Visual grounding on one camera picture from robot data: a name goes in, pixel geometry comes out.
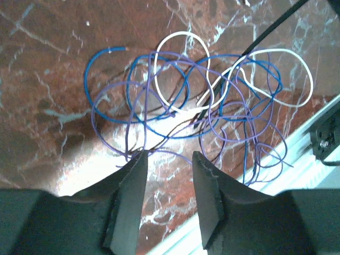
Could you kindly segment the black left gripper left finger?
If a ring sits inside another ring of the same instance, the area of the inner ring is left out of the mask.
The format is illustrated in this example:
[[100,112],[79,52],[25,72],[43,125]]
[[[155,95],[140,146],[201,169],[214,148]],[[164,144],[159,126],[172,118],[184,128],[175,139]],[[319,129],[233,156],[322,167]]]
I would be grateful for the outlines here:
[[147,174],[143,150],[73,195],[1,189],[1,254],[135,254]]

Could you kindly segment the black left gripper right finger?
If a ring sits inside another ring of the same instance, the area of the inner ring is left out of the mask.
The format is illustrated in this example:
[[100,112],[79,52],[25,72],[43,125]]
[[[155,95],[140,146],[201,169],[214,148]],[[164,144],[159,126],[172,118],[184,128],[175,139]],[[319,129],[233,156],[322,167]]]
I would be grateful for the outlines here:
[[271,196],[192,155],[202,247],[208,254],[339,254],[339,190]]

